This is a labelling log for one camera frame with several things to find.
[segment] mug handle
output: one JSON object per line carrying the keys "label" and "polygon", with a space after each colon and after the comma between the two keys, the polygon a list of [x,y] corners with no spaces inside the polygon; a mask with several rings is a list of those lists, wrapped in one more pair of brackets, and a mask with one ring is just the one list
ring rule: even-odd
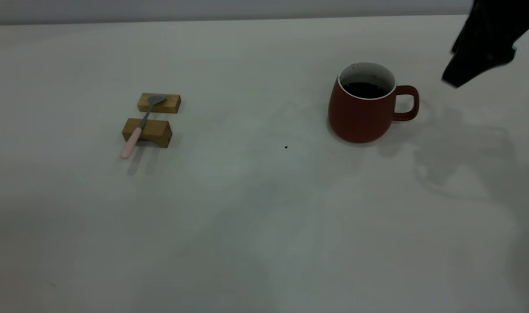
{"label": "mug handle", "polygon": [[419,113],[419,91],[413,86],[397,86],[394,93],[397,95],[412,95],[413,96],[413,108],[409,112],[395,113],[393,116],[394,121],[410,121],[415,119],[417,113]]}

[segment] red mug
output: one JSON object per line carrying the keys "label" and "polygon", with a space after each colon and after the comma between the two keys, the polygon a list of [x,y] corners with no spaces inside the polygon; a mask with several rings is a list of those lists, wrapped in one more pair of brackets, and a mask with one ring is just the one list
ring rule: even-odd
{"label": "red mug", "polygon": [[[383,97],[366,99],[348,93],[348,83],[371,83],[389,92]],[[413,109],[395,113],[396,96],[412,95]],[[419,92],[412,86],[398,86],[389,69],[372,62],[350,64],[339,73],[328,107],[328,121],[342,139],[354,143],[373,141],[388,130],[392,121],[409,121],[419,112]]]}

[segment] dark liquid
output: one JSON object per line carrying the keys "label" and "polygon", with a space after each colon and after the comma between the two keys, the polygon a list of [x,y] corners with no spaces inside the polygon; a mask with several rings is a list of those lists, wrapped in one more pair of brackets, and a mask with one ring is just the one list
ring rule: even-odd
{"label": "dark liquid", "polygon": [[356,97],[366,99],[380,98],[388,94],[381,87],[371,83],[348,83],[343,85],[343,88]]}

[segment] spoon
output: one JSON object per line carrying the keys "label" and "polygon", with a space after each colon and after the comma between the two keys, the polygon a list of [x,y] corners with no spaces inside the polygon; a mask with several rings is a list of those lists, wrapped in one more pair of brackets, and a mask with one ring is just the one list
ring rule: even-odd
{"label": "spoon", "polygon": [[149,114],[153,109],[153,106],[157,103],[160,103],[164,101],[166,97],[163,95],[152,95],[149,97],[149,109],[146,111],[145,117],[143,117],[143,120],[139,124],[137,128],[133,131],[131,134],[131,137],[129,137],[129,140],[127,140],[127,143],[125,144],[125,147],[123,147],[123,150],[121,150],[120,157],[125,160],[129,159],[131,154],[133,154],[133,148],[135,148],[135,145],[137,144],[137,140],[139,140],[139,137],[141,136],[141,132],[143,132],[143,127],[145,127],[146,120],[149,118]]}

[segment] white table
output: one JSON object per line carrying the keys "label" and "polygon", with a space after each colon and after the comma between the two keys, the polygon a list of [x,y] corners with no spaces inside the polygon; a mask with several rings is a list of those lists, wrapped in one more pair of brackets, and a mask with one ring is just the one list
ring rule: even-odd
{"label": "white table", "polygon": [[[529,313],[529,32],[454,90],[464,20],[0,27],[0,313]],[[355,145],[364,60],[421,110]],[[143,92],[183,104],[124,161]]]}

